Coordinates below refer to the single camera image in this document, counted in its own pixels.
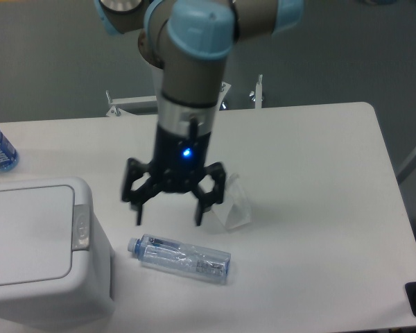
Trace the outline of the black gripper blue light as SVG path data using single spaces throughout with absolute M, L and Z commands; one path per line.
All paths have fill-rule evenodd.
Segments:
M 121 200 L 129 203 L 137 213 L 136 225 L 141 225 L 144 204 L 159 193 L 159 184 L 166 193 L 184 194 L 192 190 L 198 199 L 195 223 L 202 225 L 202 218 L 212 205 L 222 204 L 225 196 L 226 171 L 221 162 L 205 166 L 211 134 L 190 140 L 157 127 L 153 158 L 144 164 L 128 158 L 121 188 Z M 146 174 L 150 177 L 139 187 L 135 183 Z M 200 182 L 209 176 L 213 182 L 211 191 L 205 192 Z

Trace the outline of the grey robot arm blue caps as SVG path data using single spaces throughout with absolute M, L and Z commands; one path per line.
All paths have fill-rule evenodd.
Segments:
M 220 86 L 234 45 L 294 27 L 303 1 L 96 1 L 110 34 L 139 31 L 143 59 L 162 70 L 152 160 L 127 161 L 121 199 L 142 213 L 159 193 L 192 193 L 195 222 L 224 200 L 226 172 L 206 165 Z

